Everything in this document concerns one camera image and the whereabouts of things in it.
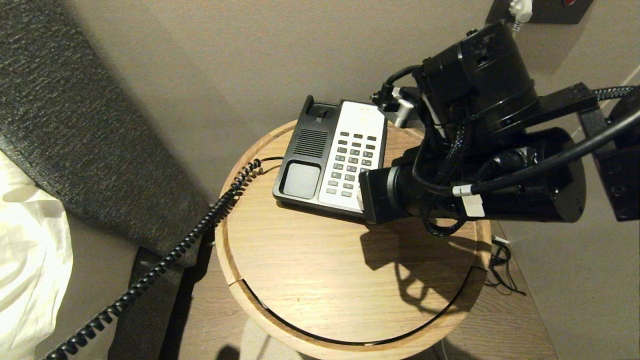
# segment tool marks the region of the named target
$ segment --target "beige wall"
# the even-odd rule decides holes
[[[481,27],[492,0],[69,3],[213,200],[237,157],[295,119],[307,94],[366,101],[391,72]],[[639,65],[639,15],[636,0],[598,0],[577,26],[525,26],[518,43],[538,92],[620,84]],[[563,359],[638,357],[637,222],[613,221],[586,163],[578,225],[506,231]]]

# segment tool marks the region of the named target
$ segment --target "telephone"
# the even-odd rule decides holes
[[[358,175],[381,167],[386,137],[387,120],[374,105],[307,96],[273,196],[283,204],[364,217]]]

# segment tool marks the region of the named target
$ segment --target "coiled phone cord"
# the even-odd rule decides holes
[[[105,307],[101,312],[81,327],[74,335],[69,337],[63,343],[60,343],[55,350],[49,352],[43,360],[63,359],[67,360],[68,356],[78,353],[78,347],[85,347],[88,344],[88,340],[96,337],[96,330],[103,331],[107,325],[109,325],[113,318],[118,318],[120,315],[139,297],[141,297],[156,280],[161,278],[182,255],[191,248],[199,237],[201,237],[206,230],[211,226],[216,228],[220,222],[229,215],[233,208],[233,201],[237,200],[243,194],[243,186],[246,184],[246,179],[251,173],[262,166],[263,161],[269,160],[281,160],[283,157],[274,156],[272,158],[264,158],[262,160],[254,159],[242,167],[234,178],[234,182],[231,184],[229,190],[227,190],[219,199],[213,204],[209,212],[200,220],[187,236],[182,239],[176,245],[169,254],[160,260],[150,272],[146,273],[143,277],[139,278],[129,289],[123,293],[118,300],[114,301],[111,305]]]

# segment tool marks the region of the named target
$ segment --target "phone keypad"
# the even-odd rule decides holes
[[[360,187],[358,174],[378,166],[378,161],[373,159],[380,147],[376,142],[378,139],[378,136],[352,131],[335,134],[333,144],[336,146],[336,153],[329,160],[330,176],[324,180],[324,201],[331,202],[333,200],[330,199],[335,199],[337,204],[346,204],[339,199],[356,198]]]

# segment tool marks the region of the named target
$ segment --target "round side table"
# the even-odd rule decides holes
[[[248,161],[284,155],[295,124],[248,149],[224,189]],[[387,130],[385,166],[422,140]],[[279,166],[262,164],[216,230],[229,290],[269,335],[320,359],[403,359],[462,322],[486,277],[488,221],[437,238],[418,218],[369,225],[296,211],[271,193]]]

